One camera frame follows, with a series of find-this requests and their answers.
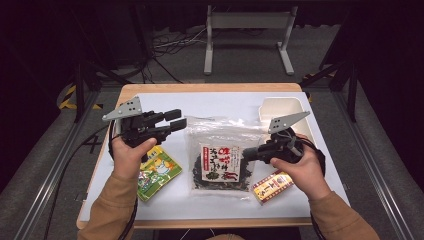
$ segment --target black controller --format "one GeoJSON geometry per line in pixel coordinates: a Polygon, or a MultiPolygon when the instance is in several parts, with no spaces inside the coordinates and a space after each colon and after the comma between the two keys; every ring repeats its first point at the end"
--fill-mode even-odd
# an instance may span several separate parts
{"type": "Polygon", "coordinates": [[[325,155],[309,139],[297,136],[290,127],[308,114],[308,112],[304,112],[271,120],[268,130],[271,133],[270,139],[257,148],[245,149],[243,151],[245,160],[260,160],[269,164],[271,158],[275,157],[289,163],[298,163],[303,157],[303,145],[307,145],[315,150],[321,170],[325,174],[325,155]]]}
{"type": "MultiPolygon", "coordinates": [[[[123,141],[130,147],[136,147],[149,138],[155,138],[157,145],[162,144],[172,132],[187,127],[187,119],[179,119],[181,110],[174,109],[168,112],[155,113],[154,111],[142,112],[138,97],[121,104],[117,109],[103,116],[104,121],[112,121],[109,129],[109,153],[113,159],[112,139],[114,132],[121,136],[123,141]],[[163,120],[169,122],[167,126],[156,126],[163,120]]],[[[142,162],[147,161],[147,155],[143,156],[142,162]]]]}

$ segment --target table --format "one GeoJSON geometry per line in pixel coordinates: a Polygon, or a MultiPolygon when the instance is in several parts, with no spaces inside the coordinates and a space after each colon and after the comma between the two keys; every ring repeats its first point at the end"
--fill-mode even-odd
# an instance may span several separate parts
{"type": "MultiPolygon", "coordinates": [[[[301,92],[299,85],[294,83],[126,85],[121,91],[118,105],[133,98],[136,94],[140,96],[142,107],[147,111],[150,110],[148,110],[150,107],[154,107],[154,111],[156,112],[166,111],[174,109],[176,105],[185,105],[187,103],[189,107],[181,106],[181,110],[183,115],[190,115],[198,113],[196,112],[196,109],[198,109],[196,104],[205,104],[206,102],[209,103],[208,107],[210,109],[220,109],[222,113],[233,113],[233,115],[240,116],[242,119],[256,115],[258,113],[258,107],[266,97],[298,99],[303,110],[311,111],[311,114],[302,120],[310,128],[310,132],[306,135],[310,135],[317,147],[327,156],[327,182],[334,191],[349,203],[309,102],[306,95],[301,92]],[[213,100],[219,102],[219,104],[213,104],[213,101],[211,101],[212,98],[210,98],[212,96],[219,96],[220,99],[229,99],[233,96],[233,104],[224,105],[216,98],[213,100]]],[[[226,205],[220,205],[221,208],[217,208],[214,204],[222,201],[222,197],[189,197],[188,190],[184,186],[188,183],[188,178],[184,177],[189,176],[184,171],[184,169],[187,169],[188,163],[184,159],[186,152],[182,150],[181,141],[184,141],[183,131],[174,132],[168,136],[162,146],[180,163],[183,167],[183,173],[168,183],[147,203],[139,202],[134,224],[135,228],[237,228],[302,226],[311,224],[307,198],[295,186],[284,191],[276,199],[266,203],[264,206],[260,206],[253,199],[253,196],[251,200],[246,201],[238,198],[225,198],[226,205]]],[[[83,228],[88,221],[91,204],[97,198],[103,186],[102,184],[104,184],[113,168],[113,163],[107,154],[106,143],[107,138],[103,144],[90,182],[87,200],[83,203],[77,219],[78,228],[83,228]]],[[[252,182],[259,181],[274,170],[272,166],[257,161],[253,173],[254,180],[252,182]]]]}

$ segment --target metal stand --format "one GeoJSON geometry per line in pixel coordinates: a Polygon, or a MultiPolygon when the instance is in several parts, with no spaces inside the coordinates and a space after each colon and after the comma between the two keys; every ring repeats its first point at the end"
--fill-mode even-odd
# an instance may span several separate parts
{"type": "Polygon", "coordinates": [[[206,26],[208,40],[205,56],[205,75],[212,74],[213,28],[284,28],[283,41],[277,42],[277,47],[287,75],[293,75],[294,70],[287,54],[287,44],[293,29],[296,12],[297,7],[292,7],[290,12],[212,12],[212,7],[209,5],[206,26]]]}

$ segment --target plastic bag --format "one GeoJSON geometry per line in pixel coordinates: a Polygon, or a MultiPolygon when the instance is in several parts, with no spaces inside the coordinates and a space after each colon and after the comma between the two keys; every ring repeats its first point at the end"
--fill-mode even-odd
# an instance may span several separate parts
{"type": "Polygon", "coordinates": [[[246,149],[263,144],[259,124],[225,117],[187,117],[191,194],[247,197],[255,161],[246,161],[246,149]]]}

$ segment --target sleeve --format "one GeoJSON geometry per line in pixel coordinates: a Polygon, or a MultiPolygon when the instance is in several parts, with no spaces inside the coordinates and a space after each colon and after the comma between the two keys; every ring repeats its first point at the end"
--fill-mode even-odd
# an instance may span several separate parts
{"type": "MultiPolygon", "coordinates": [[[[120,178],[112,172],[91,207],[87,226],[78,232],[78,239],[118,239],[134,210],[137,181],[137,178],[120,178]]],[[[133,229],[126,239],[131,239],[132,233],[133,229]]]]}
{"type": "Polygon", "coordinates": [[[327,240],[379,239],[375,230],[335,192],[322,199],[309,201],[309,204],[327,240]]]}

